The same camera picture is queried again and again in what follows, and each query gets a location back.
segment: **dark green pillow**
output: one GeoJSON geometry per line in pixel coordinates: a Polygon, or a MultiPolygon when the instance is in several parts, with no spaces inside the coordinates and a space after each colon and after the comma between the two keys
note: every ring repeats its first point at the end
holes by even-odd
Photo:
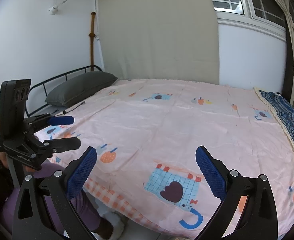
{"type": "Polygon", "coordinates": [[[93,71],[76,76],[55,87],[45,102],[52,106],[71,107],[111,86],[117,77],[108,72],[93,71]]]}

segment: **mattress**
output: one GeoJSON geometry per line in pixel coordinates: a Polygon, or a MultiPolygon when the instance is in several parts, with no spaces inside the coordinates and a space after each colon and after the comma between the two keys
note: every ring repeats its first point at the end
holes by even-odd
{"type": "MultiPolygon", "coordinates": [[[[48,127],[37,136],[77,136],[82,146],[50,161],[66,167],[88,146],[96,148],[97,163],[85,188],[145,227],[194,239],[210,220],[220,199],[196,164],[200,145],[242,176],[268,176],[279,236],[294,223],[294,150],[254,90],[177,80],[118,81],[70,114],[73,125],[48,127]]],[[[233,232],[245,200],[225,235],[233,232]]]]}

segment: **camera lens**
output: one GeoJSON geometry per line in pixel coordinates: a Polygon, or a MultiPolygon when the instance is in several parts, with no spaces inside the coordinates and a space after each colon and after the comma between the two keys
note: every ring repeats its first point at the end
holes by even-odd
{"type": "Polygon", "coordinates": [[[16,92],[16,97],[15,97],[16,102],[19,100],[19,95],[20,95],[20,91],[18,90],[18,91],[16,92]]]}
{"type": "Polygon", "coordinates": [[[25,92],[26,92],[26,90],[25,90],[25,88],[23,88],[23,90],[22,90],[22,94],[21,94],[21,99],[24,98],[24,96],[25,96],[25,92]]]}

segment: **textured blue pad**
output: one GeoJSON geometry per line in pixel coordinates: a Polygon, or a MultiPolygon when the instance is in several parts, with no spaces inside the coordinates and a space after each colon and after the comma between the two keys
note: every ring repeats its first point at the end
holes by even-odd
{"type": "Polygon", "coordinates": [[[198,147],[196,162],[202,171],[212,193],[223,201],[227,195],[226,182],[205,151],[198,147]]]}
{"type": "Polygon", "coordinates": [[[82,159],[82,162],[78,164],[74,173],[69,177],[66,183],[66,197],[71,200],[77,197],[81,189],[83,188],[90,172],[97,161],[97,152],[93,147],[88,147],[85,151],[87,153],[82,159]]]}
{"type": "Polygon", "coordinates": [[[47,123],[55,126],[73,124],[74,121],[75,119],[72,116],[53,116],[47,121],[47,123]]]}

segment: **metal screw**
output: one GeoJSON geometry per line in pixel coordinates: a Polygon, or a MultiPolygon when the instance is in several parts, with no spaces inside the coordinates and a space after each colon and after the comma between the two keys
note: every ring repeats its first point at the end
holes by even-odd
{"type": "Polygon", "coordinates": [[[27,175],[27,176],[25,177],[25,180],[26,180],[26,181],[30,181],[30,180],[31,180],[31,178],[32,178],[32,176],[31,176],[31,175],[27,175]]]}
{"type": "Polygon", "coordinates": [[[233,177],[237,177],[239,175],[239,173],[235,170],[230,171],[230,175],[233,177]]]}
{"type": "Polygon", "coordinates": [[[60,177],[62,174],[63,174],[62,171],[56,171],[54,175],[55,177],[60,177]]]}
{"type": "Polygon", "coordinates": [[[267,176],[266,175],[260,175],[261,180],[266,181],[267,180],[267,176]]]}

